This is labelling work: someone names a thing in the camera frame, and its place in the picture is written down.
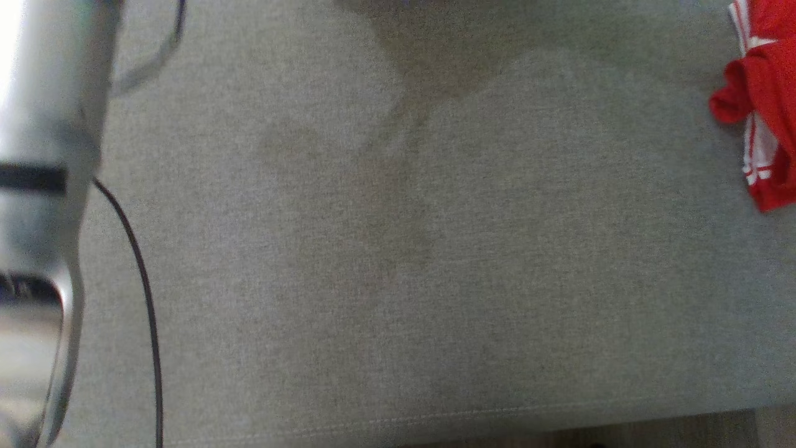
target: shiny metal surface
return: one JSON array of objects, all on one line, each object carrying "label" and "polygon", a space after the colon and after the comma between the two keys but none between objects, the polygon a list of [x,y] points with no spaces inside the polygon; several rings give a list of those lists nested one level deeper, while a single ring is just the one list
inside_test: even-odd
[{"label": "shiny metal surface", "polygon": [[0,300],[0,448],[50,445],[66,412],[83,309],[78,233],[120,8],[0,2],[0,164],[67,173],[63,194],[0,189],[0,275],[42,279],[58,297]]}]

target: gray sofa cushion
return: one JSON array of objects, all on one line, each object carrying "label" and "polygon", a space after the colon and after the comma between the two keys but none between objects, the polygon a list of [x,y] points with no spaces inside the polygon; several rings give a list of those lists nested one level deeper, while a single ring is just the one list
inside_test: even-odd
[{"label": "gray sofa cushion", "polygon": [[[727,0],[192,1],[114,100],[170,446],[391,446],[796,399],[796,207],[706,107]],[[118,66],[173,6],[128,2]],[[60,445],[149,446],[146,314],[93,195]]]}]

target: fabric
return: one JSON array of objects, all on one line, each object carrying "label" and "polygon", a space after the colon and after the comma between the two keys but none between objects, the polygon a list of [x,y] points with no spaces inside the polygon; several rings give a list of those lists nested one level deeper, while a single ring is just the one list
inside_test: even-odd
[{"label": "fabric", "polygon": [[730,13],[745,56],[710,104],[724,123],[749,117],[743,173],[769,211],[796,201],[796,2],[737,0]]},{"label": "fabric", "polygon": [[[796,401],[796,207],[705,107],[727,0],[192,0],[110,104],[169,448],[376,448]],[[174,6],[130,0],[118,71]],[[152,446],[135,260],[94,194],[57,448]]]}]

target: red cloth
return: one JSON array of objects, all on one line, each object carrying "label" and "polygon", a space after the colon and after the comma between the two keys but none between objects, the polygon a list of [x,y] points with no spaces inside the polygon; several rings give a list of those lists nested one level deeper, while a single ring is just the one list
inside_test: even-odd
[{"label": "red cloth", "polygon": [[731,12],[747,52],[727,66],[710,107],[723,123],[749,117],[744,174],[768,211],[796,202],[796,1],[736,0]]}]

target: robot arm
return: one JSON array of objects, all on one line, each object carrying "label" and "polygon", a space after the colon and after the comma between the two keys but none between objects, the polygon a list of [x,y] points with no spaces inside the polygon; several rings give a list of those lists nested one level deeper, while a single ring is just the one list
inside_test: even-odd
[{"label": "robot arm", "polygon": [[78,233],[122,0],[0,2],[0,448],[52,444],[75,369]]}]

